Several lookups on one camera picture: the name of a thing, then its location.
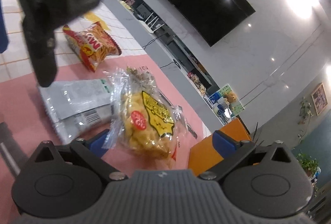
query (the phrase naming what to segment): orange snack bag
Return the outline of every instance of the orange snack bag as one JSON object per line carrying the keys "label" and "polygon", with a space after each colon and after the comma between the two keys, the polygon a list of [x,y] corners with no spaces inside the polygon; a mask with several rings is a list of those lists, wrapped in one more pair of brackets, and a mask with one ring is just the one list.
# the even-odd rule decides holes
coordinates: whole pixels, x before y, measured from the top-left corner
{"label": "orange snack bag", "polygon": [[116,41],[104,31],[99,21],[78,33],[64,25],[63,32],[71,49],[85,66],[94,72],[106,56],[122,53]]}

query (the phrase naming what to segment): yellow paper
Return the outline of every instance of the yellow paper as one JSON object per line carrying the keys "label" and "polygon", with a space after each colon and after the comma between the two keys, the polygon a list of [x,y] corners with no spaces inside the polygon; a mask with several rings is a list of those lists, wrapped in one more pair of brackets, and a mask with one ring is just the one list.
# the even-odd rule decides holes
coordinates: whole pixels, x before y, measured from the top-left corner
{"label": "yellow paper", "polygon": [[87,12],[85,15],[84,15],[84,18],[91,21],[92,23],[95,23],[97,21],[100,21],[101,23],[101,26],[104,30],[110,30],[110,28],[108,28],[108,26],[106,25],[106,23],[101,19],[99,18],[95,13],[93,12]]}

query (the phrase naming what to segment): blue object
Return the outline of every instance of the blue object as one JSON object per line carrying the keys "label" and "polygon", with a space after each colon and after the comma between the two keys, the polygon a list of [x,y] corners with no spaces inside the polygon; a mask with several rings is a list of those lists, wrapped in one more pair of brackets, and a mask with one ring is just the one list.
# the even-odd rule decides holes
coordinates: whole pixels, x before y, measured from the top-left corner
{"label": "blue object", "polygon": [[105,143],[105,138],[107,137],[109,130],[105,129],[104,131],[97,134],[92,139],[86,141],[85,146],[96,156],[101,158],[108,149],[102,148],[103,144]]}
{"label": "blue object", "polygon": [[212,104],[216,103],[219,98],[221,98],[221,94],[219,92],[215,92],[213,95],[209,97]]}
{"label": "blue object", "polygon": [[231,156],[240,144],[221,131],[212,134],[212,146],[223,158]]}
{"label": "blue object", "polygon": [[0,53],[3,53],[6,51],[8,47],[8,36],[6,32],[6,27],[5,23],[3,21],[3,16],[2,16],[2,4],[0,0]]}
{"label": "blue object", "polygon": [[218,108],[219,110],[222,110],[222,114],[224,114],[224,108],[223,108],[223,106],[222,106],[221,104],[218,104],[218,105],[217,105],[217,108]]}

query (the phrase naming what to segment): framed picture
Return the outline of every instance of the framed picture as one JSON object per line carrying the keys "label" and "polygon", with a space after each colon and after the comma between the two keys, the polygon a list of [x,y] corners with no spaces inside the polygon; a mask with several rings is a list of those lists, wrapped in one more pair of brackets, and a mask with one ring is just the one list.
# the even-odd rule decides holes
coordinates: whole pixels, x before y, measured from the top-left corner
{"label": "framed picture", "polygon": [[319,84],[312,93],[312,100],[316,109],[317,116],[323,112],[327,107],[328,101],[326,99],[323,83]]}

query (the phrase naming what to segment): clear plastic bag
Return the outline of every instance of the clear plastic bag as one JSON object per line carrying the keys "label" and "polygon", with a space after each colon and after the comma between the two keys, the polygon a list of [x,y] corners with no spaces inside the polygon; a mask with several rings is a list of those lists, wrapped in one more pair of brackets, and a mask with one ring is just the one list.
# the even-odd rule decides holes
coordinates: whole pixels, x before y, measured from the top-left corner
{"label": "clear plastic bag", "polygon": [[179,138],[188,132],[182,108],[161,102],[148,71],[117,69],[107,76],[114,113],[104,148],[120,142],[137,154],[175,161]]}
{"label": "clear plastic bag", "polygon": [[110,91],[107,79],[55,81],[47,88],[39,87],[46,113],[62,144],[110,122]]}

